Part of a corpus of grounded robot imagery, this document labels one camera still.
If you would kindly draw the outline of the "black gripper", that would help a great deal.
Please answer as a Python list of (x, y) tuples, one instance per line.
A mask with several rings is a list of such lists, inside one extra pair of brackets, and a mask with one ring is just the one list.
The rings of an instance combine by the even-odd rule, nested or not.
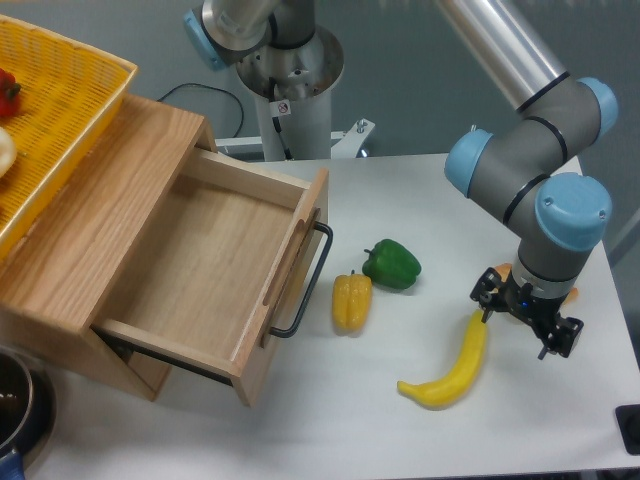
[(470, 293), (470, 298), (482, 310), (483, 323), (494, 312), (504, 311), (537, 330), (543, 344), (539, 359), (547, 354), (568, 358), (582, 333), (582, 320), (559, 315), (567, 297), (567, 294), (549, 299), (538, 297), (530, 283), (519, 286), (513, 279), (503, 285), (500, 274), (493, 267), (485, 270)]

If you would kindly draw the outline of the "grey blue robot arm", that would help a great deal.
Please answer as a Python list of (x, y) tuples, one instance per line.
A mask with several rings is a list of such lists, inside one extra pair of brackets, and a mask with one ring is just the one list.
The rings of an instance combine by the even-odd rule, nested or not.
[[(465, 134), (445, 161), (449, 182), (520, 241), (507, 278), (487, 271), (471, 296), (485, 313), (528, 325), (544, 353), (568, 356), (583, 324), (560, 305), (601, 241), (612, 203), (597, 180), (563, 166), (612, 128), (617, 99), (597, 79), (574, 79), (511, 2), (439, 7), (521, 116), (503, 135)], [(337, 153), (330, 93), (344, 57), (312, 2), (206, 1), (183, 22), (209, 67), (234, 67), (253, 93), (266, 160)]]

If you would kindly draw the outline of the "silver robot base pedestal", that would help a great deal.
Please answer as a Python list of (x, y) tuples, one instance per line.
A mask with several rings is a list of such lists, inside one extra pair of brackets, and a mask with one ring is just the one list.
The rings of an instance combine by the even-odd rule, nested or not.
[(331, 93), (344, 55), (322, 26), (296, 49), (265, 46), (236, 66), (256, 108), (264, 160), (313, 160), (331, 154)]

